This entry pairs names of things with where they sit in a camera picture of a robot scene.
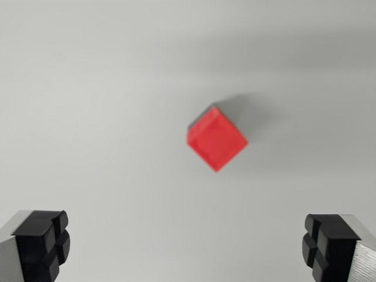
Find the gripper left finger with metal black pad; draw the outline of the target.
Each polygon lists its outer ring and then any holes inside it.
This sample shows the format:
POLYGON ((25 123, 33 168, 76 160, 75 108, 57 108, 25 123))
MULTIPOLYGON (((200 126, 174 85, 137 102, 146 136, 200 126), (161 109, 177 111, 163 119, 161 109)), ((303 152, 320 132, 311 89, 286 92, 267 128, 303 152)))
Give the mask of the gripper left finger with metal black pad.
POLYGON ((66 211, 20 210, 1 227, 1 281, 55 281, 70 250, 66 211))

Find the gripper right finger with metal black pad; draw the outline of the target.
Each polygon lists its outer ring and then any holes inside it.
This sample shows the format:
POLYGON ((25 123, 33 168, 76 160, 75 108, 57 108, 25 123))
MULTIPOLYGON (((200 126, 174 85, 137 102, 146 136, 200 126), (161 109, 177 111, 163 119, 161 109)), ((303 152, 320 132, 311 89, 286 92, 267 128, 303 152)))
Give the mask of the gripper right finger with metal black pad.
POLYGON ((308 214, 303 259, 315 281, 375 281, 375 236, 352 214, 308 214))

